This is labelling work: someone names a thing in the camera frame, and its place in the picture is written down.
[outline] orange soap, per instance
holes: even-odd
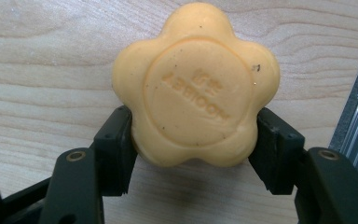
[[[137,150],[158,166],[242,162],[255,148],[257,113],[279,81],[272,53],[238,39],[227,16],[204,3],[178,8],[157,38],[122,50],[113,69]]]

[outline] screw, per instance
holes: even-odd
[[[86,152],[84,151],[75,151],[71,152],[69,155],[66,156],[68,161],[80,161],[86,157]]]

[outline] wood grain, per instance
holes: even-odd
[[[0,190],[51,175],[65,150],[87,147],[114,108],[119,51],[158,35],[176,1],[0,1]],[[358,71],[358,1],[207,1],[236,35],[277,56],[268,105],[326,147]],[[105,199],[106,223],[296,223],[293,196],[271,196],[246,161],[162,169],[138,159],[130,194]]]

